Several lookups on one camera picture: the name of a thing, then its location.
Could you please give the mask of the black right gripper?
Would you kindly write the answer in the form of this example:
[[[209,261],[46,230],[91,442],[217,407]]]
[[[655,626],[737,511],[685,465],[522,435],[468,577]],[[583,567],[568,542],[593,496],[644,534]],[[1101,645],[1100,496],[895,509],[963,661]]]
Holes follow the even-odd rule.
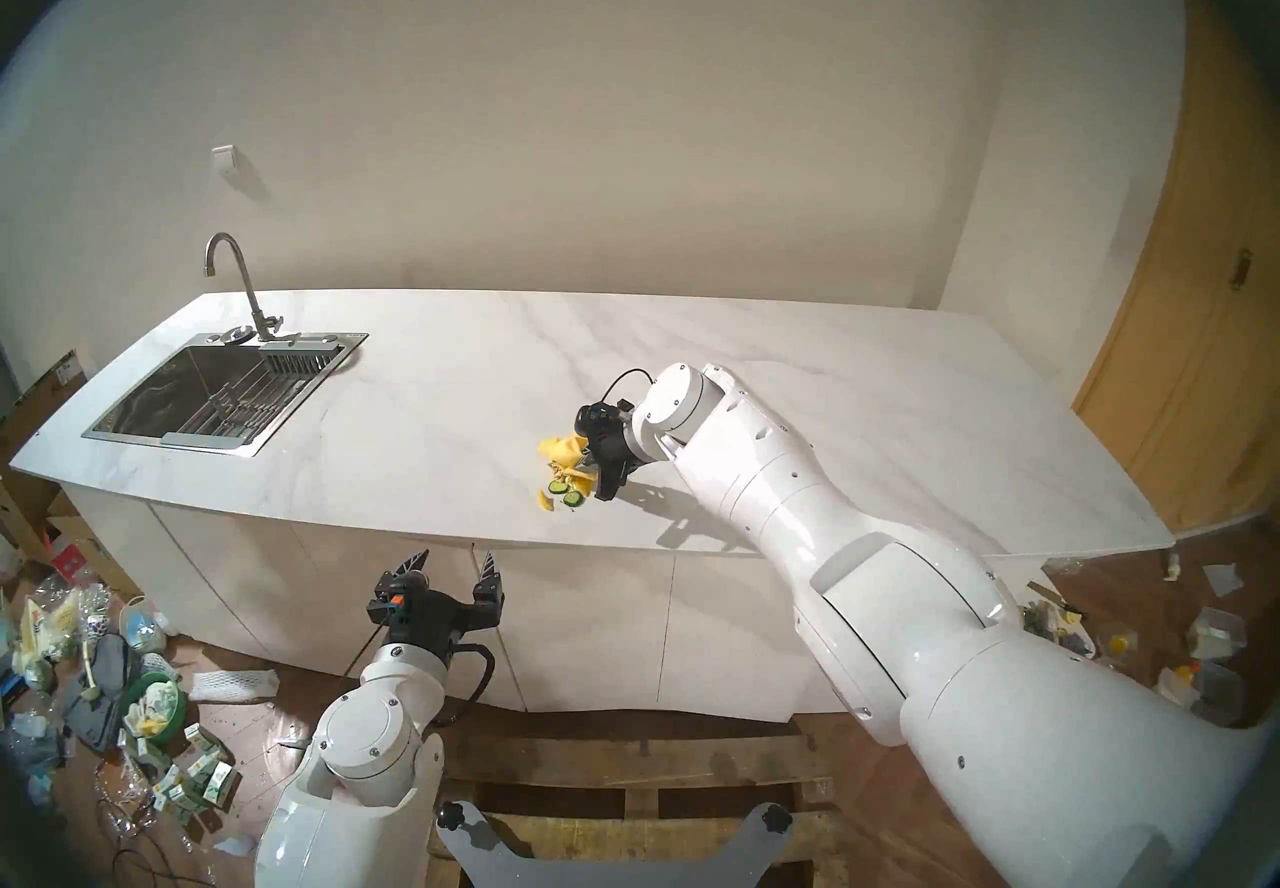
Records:
[[[660,447],[636,415],[594,415],[594,459],[572,464],[573,479],[596,479],[596,499],[611,502],[630,472],[660,462]]]

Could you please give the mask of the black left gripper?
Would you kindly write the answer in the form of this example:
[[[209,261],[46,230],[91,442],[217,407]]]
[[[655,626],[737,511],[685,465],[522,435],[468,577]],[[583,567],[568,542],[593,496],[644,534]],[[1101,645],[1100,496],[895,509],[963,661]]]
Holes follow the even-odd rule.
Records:
[[[416,551],[398,566],[390,578],[390,645],[419,647],[439,662],[451,662],[453,647],[466,633],[494,630],[500,623],[503,586],[494,551],[485,551],[471,601],[461,601],[429,586],[425,566],[429,549]]]

